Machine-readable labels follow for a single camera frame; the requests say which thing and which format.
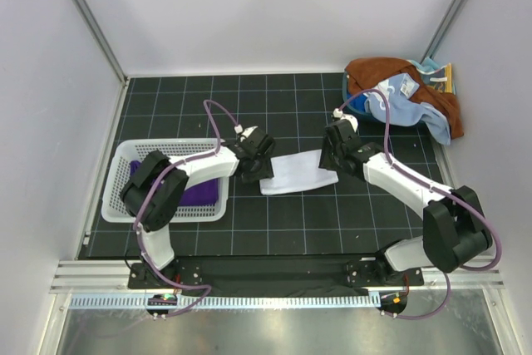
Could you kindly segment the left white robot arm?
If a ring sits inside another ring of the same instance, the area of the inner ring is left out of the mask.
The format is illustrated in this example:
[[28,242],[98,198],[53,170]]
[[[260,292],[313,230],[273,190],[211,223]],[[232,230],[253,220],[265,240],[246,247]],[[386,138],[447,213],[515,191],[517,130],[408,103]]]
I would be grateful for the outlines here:
[[175,161],[152,151],[121,190],[121,201],[134,218],[141,256],[149,265],[146,277],[157,288],[168,288],[177,276],[170,221],[187,189],[234,175],[244,183],[273,177],[275,139],[257,126],[237,126],[236,131],[234,140],[218,141],[212,150]]

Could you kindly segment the purple towel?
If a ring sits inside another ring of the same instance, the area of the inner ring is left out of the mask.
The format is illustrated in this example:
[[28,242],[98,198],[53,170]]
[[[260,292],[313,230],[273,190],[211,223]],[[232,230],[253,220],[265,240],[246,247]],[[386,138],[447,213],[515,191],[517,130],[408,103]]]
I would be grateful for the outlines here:
[[[137,174],[138,169],[141,169],[140,175],[146,175],[151,179],[150,183],[142,183],[139,187],[127,183],[121,192],[121,200],[126,202],[127,197],[133,198],[136,190],[140,191],[141,195],[146,195],[150,187],[155,182],[155,178],[168,166],[168,161],[163,161],[161,165],[155,165],[145,169],[142,163],[138,160],[130,162],[130,180]],[[219,182],[217,179],[208,180],[198,185],[194,185],[186,189],[180,198],[179,206],[203,206],[214,205],[219,199]]]

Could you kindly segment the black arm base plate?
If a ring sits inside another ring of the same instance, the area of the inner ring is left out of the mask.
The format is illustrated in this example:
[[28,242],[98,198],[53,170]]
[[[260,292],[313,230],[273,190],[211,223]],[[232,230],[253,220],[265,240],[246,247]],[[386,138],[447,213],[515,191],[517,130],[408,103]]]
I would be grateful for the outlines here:
[[160,271],[143,260],[130,266],[128,287],[163,288],[164,279],[193,289],[209,285],[225,296],[424,284],[419,267],[396,272],[377,254],[292,254],[177,257]]

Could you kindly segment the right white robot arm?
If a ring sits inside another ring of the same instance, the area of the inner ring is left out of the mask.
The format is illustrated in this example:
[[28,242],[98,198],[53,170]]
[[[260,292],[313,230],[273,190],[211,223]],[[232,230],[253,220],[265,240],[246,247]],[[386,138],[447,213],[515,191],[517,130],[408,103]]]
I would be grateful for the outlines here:
[[325,127],[319,166],[385,190],[421,218],[421,235],[378,252],[374,274],[381,284],[395,284],[409,269],[435,267],[451,273],[494,243],[473,189],[441,185],[403,165],[382,146],[362,142],[350,116]]

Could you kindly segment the aluminium corner post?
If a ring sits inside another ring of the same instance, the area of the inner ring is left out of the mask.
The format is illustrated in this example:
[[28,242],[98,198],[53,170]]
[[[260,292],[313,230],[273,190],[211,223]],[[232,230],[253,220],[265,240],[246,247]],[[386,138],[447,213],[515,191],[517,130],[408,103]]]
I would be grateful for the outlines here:
[[465,6],[467,0],[451,0],[449,6],[447,7],[440,23],[438,24],[434,34],[431,37],[431,40],[421,57],[424,60],[426,57],[433,58],[441,44],[443,43],[446,35],[451,29],[451,26],[458,18],[461,9]]
[[92,12],[86,0],[72,0],[77,11],[80,13],[82,20],[86,24],[97,46],[101,49],[104,58],[115,73],[119,82],[122,85],[126,84],[127,75],[124,73],[115,53],[111,49],[110,43],[107,41],[104,32],[101,30],[100,24],[97,22],[94,13]]

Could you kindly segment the blue plastic tub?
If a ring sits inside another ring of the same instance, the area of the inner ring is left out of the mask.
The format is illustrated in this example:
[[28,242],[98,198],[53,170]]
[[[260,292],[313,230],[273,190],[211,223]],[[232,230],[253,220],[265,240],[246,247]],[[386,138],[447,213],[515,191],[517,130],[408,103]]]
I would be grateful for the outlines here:
[[[436,109],[425,102],[415,103],[412,97],[416,94],[419,84],[409,74],[400,73],[380,81],[375,86],[387,99],[390,106],[390,124],[394,126],[416,126],[429,121],[436,115]],[[386,121],[386,107],[384,100],[375,93],[368,94],[366,110],[370,111],[373,119],[369,121]]]

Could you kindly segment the yellow patterned cloth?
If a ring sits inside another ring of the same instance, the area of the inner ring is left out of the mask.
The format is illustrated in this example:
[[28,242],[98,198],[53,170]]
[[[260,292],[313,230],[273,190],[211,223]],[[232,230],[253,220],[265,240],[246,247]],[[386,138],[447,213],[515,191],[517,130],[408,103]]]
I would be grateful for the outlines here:
[[455,95],[456,89],[453,81],[452,65],[450,63],[438,68],[429,78],[433,88],[440,93]]

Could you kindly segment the light blue towel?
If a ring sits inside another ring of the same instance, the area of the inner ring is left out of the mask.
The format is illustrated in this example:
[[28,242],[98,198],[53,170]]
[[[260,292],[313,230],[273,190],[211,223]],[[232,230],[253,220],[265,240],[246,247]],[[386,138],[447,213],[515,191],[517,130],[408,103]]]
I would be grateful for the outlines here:
[[350,74],[352,89],[376,88],[383,92],[393,125],[422,122],[442,145],[463,136],[450,63],[440,66],[429,57],[423,63],[372,57],[354,62]]

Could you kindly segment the aluminium front rail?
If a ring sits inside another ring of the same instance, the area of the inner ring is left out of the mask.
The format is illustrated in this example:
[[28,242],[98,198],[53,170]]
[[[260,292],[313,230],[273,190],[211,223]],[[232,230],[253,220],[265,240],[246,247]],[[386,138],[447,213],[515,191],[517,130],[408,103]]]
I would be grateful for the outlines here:
[[[125,291],[130,270],[120,260],[60,261],[49,293],[90,293]],[[457,269],[449,274],[453,289],[503,289],[498,269],[474,272]]]

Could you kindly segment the white towel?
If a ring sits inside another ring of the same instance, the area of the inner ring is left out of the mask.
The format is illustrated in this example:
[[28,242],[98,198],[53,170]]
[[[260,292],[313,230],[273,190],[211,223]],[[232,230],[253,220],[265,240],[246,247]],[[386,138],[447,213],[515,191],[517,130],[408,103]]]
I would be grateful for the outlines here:
[[336,184],[337,172],[321,169],[320,158],[320,150],[273,157],[273,178],[259,182],[260,193],[267,196],[285,195]]

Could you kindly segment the black grid mat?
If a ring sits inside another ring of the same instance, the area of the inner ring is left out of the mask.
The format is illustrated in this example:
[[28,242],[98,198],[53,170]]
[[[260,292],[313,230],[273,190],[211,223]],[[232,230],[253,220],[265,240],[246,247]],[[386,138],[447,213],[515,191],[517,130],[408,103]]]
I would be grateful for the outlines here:
[[[341,90],[338,73],[134,78],[111,145],[230,138],[239,121],[272,135],[277,155],[317,150]],[[221,219],[173,224],[170,237],[178,255],[361,253],[415,237],[421,227],[384,190],[341,175],[335,185],[272,197],[233,180]]]

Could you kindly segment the white plastic mesh basket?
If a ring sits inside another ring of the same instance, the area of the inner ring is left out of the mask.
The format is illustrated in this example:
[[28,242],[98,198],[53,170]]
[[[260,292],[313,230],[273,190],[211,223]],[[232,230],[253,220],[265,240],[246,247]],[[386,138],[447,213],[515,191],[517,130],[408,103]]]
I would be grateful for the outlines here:
[[[116,148],[102,196],[101,216],[110,223],[131,224],[135,218],[126,211],[121,200],[121,191],[131,177],[132,161],[142,161],[153,150],[160,150],[176,161],[197,152],[214,149],[214,138],[171,138],[128,140]],[[229,179],[219,179],[219,198],[213,205],[180,206],[171,220],[173,224],[207,223],[221,219],[226,211],[229,197]]]

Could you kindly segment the left aluminium corner post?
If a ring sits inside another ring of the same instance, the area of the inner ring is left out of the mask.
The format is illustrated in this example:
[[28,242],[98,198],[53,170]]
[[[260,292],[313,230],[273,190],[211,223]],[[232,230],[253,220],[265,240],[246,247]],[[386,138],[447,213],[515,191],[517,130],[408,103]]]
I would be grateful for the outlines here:
[[126,84],[127,75],[124,73],[115,53],[111,49],[110,43],[107,41],[104,32],[101,30],[100,24],[97,22],[94,13],[92,12],[86,0],[72,0],[77,11],[80,13],[82,20],[86,24],[97,46],[101,49],[104,58],[115,73],[119,82],[122,85]]

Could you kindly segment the right aluminium corner post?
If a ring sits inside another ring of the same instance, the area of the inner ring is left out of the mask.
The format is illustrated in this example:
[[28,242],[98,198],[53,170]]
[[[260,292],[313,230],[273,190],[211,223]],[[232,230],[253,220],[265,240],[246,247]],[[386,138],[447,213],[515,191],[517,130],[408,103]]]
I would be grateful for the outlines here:
[[447,7],[440,23],[438,24],[434,34],[431,37],[431,40],[421,57],[424,60],[426,57],[433,58],[441,44],[443,43],[446,35],[451,29],[451,26],[458,18],[461,9],[465,6],[467,0],[451,0],[449,6]]

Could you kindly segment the brown towel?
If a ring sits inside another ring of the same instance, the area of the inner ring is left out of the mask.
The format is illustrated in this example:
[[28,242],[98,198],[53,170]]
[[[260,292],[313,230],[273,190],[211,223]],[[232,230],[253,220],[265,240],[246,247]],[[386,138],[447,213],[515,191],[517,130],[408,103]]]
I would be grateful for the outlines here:
[[395,57],[366,57],[349,62],[347,90],[350,95],[376,86],[379,82],[401,73],[407,73],[419,87],[411,96],[415,103],[428,103],[442,113],[449,124],[451,139],[464,135],[461,110],[452,89],[444,89],[442,83],[425,83],[417,67],[406,59]]

